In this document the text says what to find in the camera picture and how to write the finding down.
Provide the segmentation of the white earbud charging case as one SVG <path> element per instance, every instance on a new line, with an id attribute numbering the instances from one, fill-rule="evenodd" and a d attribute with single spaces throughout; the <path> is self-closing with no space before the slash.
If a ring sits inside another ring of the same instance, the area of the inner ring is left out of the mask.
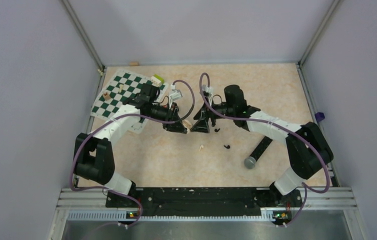
<path id="1" fill-rule="evenodd" d="M 183 123 L 184 127 L 188 130 L 190 130 L 193 126 L 192 123 L 189 120 L 186 120 L 186 119 L 183 120 L 182 123 Z"/>

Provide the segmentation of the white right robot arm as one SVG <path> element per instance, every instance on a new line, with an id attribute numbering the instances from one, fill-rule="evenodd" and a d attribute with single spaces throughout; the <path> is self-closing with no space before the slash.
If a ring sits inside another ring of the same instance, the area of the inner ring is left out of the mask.
<path id="1" fill-rule="evenodd" d="M 274 205 L 283 206 L 290 200 L 290 193 L 299 186 L 319 194 L 330 189 L 327 164 L 334 159 L 334 154 L 316 123 L 290 123 L 248 105 L 244 92 L 236 84 L 225 87 L 225 101 L 220 104 L 212 101 L 212 87 L 201 84 L 199 89 L 203 106 L 194 117 L 198 124 L 215 123 L 217 119 L 232 120 L 239 128 L 262 134 L 286 146 L 289 167 L 270 185 L 269 198 Z M 320 170 L 324 171 L 326 178 L 323 190 L 306 184 L 306 180 Z"/>

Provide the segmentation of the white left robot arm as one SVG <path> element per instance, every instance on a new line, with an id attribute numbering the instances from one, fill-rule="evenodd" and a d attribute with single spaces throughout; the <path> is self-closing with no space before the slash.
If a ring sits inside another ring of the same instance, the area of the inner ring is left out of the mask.
<path id="1" fill-rule="evenodd" d="M 102 126 L 89 134 L 80 133 L 75 139 L 72 175 L 114 192 L 125 207 L 134 205 L 137 200 L 137 193 L 132 190 L 135 183 L 116 172 L 113 146 L 141 119 L 162 123 L 169 132 L 187 133 L 176 103 L 182 98 L 181 91 L 172 84 L 166 105 L 156 101 L 159 93 L 157 86 L 144 83 L 140 92 L 124 100 Z"/>

